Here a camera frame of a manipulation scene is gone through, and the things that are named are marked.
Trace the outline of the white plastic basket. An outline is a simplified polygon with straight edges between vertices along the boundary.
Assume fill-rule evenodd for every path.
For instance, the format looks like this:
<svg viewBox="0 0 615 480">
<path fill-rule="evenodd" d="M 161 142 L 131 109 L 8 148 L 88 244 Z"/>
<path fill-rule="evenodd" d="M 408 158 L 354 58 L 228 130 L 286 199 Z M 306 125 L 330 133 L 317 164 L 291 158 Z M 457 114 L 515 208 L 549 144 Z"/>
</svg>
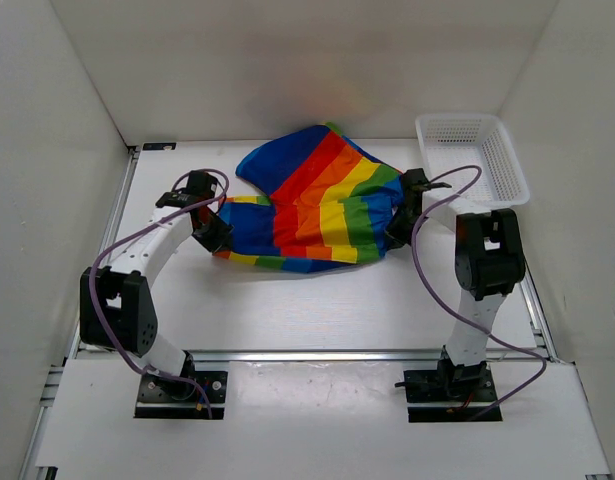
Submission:
<svg viewBox="0 0 615 480">
<path fill-rule="evenodd" d="M 511 137 L 502 120 L 490 114 L 437 113 L 416 119 L 416 134 L 426 174 L 467 165 L 481 168 L 466 197 L 493 209 L 526 204 L 530 191 Z"/>
</svg>

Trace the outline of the black corner label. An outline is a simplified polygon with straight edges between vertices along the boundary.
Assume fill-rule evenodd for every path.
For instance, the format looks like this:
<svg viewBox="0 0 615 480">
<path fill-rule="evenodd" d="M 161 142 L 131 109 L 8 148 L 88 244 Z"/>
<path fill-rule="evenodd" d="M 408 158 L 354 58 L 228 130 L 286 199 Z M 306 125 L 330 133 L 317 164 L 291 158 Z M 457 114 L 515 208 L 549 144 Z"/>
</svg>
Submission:
<svg viewBox="0 0 615 480">
<path fill-rule="evenodd" d="M 176 142 L 146 142 L 142 146 L 143 151 L 170 151 L 175 150 Z"/>
</svg>

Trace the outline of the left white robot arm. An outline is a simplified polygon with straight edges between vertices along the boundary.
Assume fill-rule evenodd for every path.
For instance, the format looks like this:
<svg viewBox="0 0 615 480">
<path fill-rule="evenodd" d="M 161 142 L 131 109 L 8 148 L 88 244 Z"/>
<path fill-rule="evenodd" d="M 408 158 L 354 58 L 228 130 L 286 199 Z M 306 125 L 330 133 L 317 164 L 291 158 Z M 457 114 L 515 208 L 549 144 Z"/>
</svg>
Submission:
<svg viewBox="0 0 615 480">
<path fill-rule="evenodd" d="M 160 333 L 151 288 L 185 241 L 194 239 L 211 254 L 230 248 L 233 228 L 218 215 L 228 187 L 216 169 L 184 174 L 156 201 L 147 225 L 101 252 L 80 279 L 82 342 L 115 351 L 134 372 L 161 379 L 175 400 L 202 389 L 191 355 Z"/>
</svg>

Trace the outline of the rainbow striped shorts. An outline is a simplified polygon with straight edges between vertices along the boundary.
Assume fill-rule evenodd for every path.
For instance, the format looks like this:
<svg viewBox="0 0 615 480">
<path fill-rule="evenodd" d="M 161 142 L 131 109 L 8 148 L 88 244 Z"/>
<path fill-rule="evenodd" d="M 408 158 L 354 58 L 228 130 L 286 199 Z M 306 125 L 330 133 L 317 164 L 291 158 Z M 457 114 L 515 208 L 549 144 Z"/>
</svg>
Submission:
<svg viewBox="0 0 615 480">
<path fill-rule="evenodd" d="M 258 191 L 228 198 L 219 216 L 232 243 L 218 257 L 297 273 L 371 264 L 404 201 L 401 171 L 328 125 L 271 140 L 236 175 Z"/>
</svg>

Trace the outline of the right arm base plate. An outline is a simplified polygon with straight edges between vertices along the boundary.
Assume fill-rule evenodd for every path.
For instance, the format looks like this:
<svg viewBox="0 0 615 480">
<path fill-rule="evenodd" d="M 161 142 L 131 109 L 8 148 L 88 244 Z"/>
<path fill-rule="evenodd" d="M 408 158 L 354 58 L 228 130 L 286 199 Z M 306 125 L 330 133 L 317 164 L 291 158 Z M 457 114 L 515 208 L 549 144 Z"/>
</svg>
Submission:
<svg viewBox="0 0 615 480">
<path fill-rule="evenodd" d="M 501 422 L 492 372 L 485 361 L 455 366 L 440 359 L 434 369 L 405 370 L 394 384 L 405 392 L 409 423 Z"/>
</svg>

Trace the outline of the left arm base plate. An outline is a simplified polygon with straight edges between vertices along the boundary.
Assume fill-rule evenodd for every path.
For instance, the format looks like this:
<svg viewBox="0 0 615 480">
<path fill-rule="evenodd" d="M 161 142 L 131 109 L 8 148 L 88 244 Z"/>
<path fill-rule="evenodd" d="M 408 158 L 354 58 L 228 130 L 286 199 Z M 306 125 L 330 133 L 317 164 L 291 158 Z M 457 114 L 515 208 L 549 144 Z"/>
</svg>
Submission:
<svg viewBox="0 0 615 480">
<path fill-rule="evenodd" d="M 154 375 L 144 375 L 139 383 L 134 408 L 137 419 L 222 420 L 228 386 L 227 371 L 196 371 L 196 383 L 205 392 L 204 397 L 192 386 L 172 382 Z"/>
</svg>

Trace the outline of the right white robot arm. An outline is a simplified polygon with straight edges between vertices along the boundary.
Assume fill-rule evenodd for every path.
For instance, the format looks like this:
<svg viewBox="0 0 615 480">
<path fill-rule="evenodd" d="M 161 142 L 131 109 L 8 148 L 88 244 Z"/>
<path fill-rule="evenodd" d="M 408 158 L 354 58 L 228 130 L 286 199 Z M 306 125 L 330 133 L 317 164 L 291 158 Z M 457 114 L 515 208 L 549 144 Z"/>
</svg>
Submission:
<svg viewBox="0 0 615 480">
<path fill-rule="evenodd" d="M 525 276 L 516 214 L 452 191 L 424 170 L 400 177 L 404 200 L 385 230 L 392 247 L 411 245 L 431 218 L 455 234 L 454 269 L 461 287 L 458 320 L 434 370 L 408 371 L 400 383 L 416 402 L 463 399 L 487 384 L 488 333 L 506 297 Z"/>
</svg>

